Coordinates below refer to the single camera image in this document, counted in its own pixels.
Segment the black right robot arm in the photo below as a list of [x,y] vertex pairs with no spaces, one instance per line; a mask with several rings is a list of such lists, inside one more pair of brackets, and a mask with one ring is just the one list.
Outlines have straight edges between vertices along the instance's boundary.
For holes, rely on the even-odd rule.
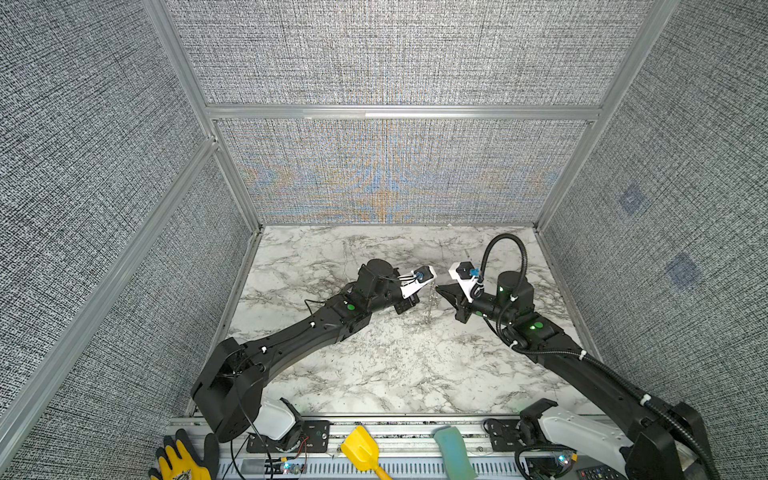
[[628,479],[717,479],[708,435],[698,412],[675,406],[622,378],[578,345],[561,327],[539,314],[533,287],[515,271],[501,274],[496,293],[455,264],[452,283],[437,292],[467,322],[482,317],[512,351],[555,373],[582,393],[617,427],[580,420],[552,401],[524,410],[518,425],[530,449],[572,449],[602,462]]

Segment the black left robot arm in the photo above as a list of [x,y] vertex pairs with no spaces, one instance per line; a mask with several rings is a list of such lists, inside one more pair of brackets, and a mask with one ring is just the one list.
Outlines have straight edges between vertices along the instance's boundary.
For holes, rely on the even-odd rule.
[[260,339],[239,343],[229,337],[218,343],[191,388],[216,439],[229,442],[255,423],[264,388],[282,371],[356,334],[378,311],[409,310],[435,277],[428,265],[401,275],[390,263],[373,259],[360,267],[355,281],[305,319]]

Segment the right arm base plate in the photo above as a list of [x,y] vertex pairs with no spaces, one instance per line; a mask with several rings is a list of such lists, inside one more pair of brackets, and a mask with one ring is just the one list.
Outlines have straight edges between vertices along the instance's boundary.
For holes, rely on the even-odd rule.
[[538,424],[527,418],[487,418],[482,422],[482,428],[489,436],[494,452],[514,452],[541,440]]

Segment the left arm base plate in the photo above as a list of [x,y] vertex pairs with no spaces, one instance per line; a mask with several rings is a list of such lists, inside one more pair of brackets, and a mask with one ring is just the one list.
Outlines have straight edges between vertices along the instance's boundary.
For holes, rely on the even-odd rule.
[[284,440],[272,440],[263,436],[261,440],[251,436],[246,444],[248,453],[265,453],[295,456],[300,446],[308,453],[326,453],[330,439],[332,423],[327,420],[304,420],[293,427]]

